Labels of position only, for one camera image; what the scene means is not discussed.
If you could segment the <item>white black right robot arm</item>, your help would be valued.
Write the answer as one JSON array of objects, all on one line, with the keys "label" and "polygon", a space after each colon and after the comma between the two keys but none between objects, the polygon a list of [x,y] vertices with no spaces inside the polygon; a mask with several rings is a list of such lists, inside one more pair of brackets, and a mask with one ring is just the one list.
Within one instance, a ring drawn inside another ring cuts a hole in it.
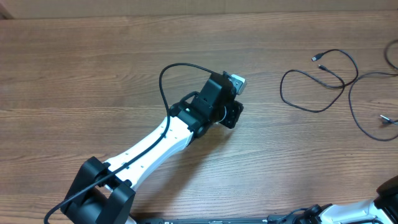
[{"label": "white black right robot arm", "polygon": [[380,185],[377,197],[347,205],[313,205],[293,224],[397,224],[397,177]]}]

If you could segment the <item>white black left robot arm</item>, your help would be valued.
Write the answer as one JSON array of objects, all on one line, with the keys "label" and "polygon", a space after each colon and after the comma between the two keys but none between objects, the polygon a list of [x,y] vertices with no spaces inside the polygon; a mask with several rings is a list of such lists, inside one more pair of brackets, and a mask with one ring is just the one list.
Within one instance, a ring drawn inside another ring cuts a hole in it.
[{"label": "white black left robot arm", "polygon": [[243,110],[235,97],[245,87],[246,80],[238,75],[211,74],[201,91],[172,105],[170,116],[136,145],[105,162],[96,157],[85,161],[61,212],[73,223],[134,223],[130,210],[138,187],[213,124],[234,128]]}]

